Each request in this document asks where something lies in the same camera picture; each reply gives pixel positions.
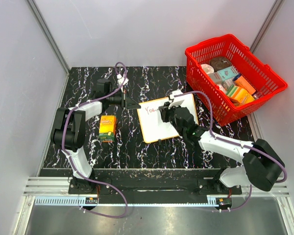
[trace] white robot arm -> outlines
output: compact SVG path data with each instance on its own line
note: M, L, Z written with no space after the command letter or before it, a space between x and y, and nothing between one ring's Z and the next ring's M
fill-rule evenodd
M169 101L159 107L162 121L170 122L187 146L199 146L202 150L219 153L242 164L221 169L217 175L218 187L252 184L263 191L270 191L282 172L281 166L285 166L271 146L262 139L256 142L235 140L198 126L189 110L180 106L182 101L182 92L174 91ZM273 161L259 152L268 154Z
M104 97L111 93L112 90L112 84L109 80L100 79L97 81L96 90L93 91L90 98ZM89 100L89 104L83 105L82 107L77 106L78 108L75 108L70 116L69 125L65 134L65 151L61 148L65 121L68 113L73 108L58 108L56 112L51 132L51 142L61 149L67 159L71 159L72 162L69 161L71 166L73 163L79 174L86 178L91 177L93 169L87 161L83 148L85 142L85 123L90 118L102 114L111 104L120 105L124 109L138 109L141 107L128 95L126 89L121 89L119 92L101 101L92 102ZM73 176L77 179L84 180L77 171L73 171Z

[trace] black marble surface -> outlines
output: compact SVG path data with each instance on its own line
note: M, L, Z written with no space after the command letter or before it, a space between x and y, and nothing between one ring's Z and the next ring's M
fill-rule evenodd
M72 107L88 99L97 79L110 79L117 86L113 67L72 68L62 100L62 107ZM171 91L191 90L186 83L186 67L129 67L129 83L126 88L137 102L158 99ZM195 95L198 121L209 126L209 111ZM98 140L100 116L86 123L85 153L93 168L223 168L235 167L237 162L219 154L201 149L187 149L180 138L155 143L144 143L136 110L122 110L110 106L103 115L117 116L117 140L101 143ZM220 127L213 124L213 130L224 136L253 141L247 117ZM43 168L70 168L70 165L53 144L49 146Z

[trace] red plastic basket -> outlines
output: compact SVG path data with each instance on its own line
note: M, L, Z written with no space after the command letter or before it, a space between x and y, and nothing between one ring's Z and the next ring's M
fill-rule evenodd
M220 126L256 111L270 98L288 87L288 84L269 65L261 63L249 51L249 48L232 34L212 38L189 47L185 50L185 54L187 56L186 80L193 90L202 91L208 95L213 116ZM200 66L209 64L210 59L216 56L228 58L237 71L256 89L259 99L235 107ZM208 101L202 95L198 96L209 108Z

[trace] small whiteboard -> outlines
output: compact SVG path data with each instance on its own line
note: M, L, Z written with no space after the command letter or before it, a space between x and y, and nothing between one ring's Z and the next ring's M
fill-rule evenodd
M194 116L194 121L198 124L195 101L193 94L187 94L179 97L184 100L181 107L187 107ZM163 122L159 112L159 106L163 106L169 100L168 97L155 99L140 103L141 109L137 109L139 122L143 133L145 143L152 143L158 140L165 140L179 136L178 132L169 122Z

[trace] juice box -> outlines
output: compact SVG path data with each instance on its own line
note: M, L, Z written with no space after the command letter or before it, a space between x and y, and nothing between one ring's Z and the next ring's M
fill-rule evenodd
M116 116L101 116L99 126L99 139L102 142L113 142L116 136Z

